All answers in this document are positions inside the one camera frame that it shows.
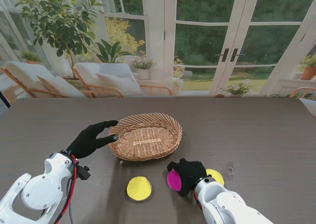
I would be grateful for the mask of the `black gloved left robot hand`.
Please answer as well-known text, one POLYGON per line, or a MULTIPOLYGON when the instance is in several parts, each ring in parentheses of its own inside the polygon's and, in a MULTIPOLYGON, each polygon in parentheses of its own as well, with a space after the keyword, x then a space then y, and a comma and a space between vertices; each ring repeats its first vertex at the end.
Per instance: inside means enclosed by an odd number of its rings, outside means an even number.
POLYGON ((105 128, 114 127, 117 124, 117 120, 110 120, 89 125, 86 129, 82 130, 76 139, 68 146, 66 153, 70 156, 74 155, 77 159, 81 159, 91 155, 97 149, 117 141, 119 137, 116 134, 104 138, 97 138, 105 128))

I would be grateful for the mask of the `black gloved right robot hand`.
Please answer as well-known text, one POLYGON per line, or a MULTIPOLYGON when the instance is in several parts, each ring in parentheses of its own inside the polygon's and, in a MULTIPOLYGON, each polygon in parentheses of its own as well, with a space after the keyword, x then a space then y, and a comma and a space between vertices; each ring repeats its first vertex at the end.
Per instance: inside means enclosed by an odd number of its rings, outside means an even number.
POLYGON ((182 197, 187 196, 191 190, 194 190, 198 181, 207 177, 206 169, 201 161, 187 161, 181 158, 180 161, 170 162, 167 170, 171 172, 175 170, 181 180, 181 189, 178 194, 182 197))

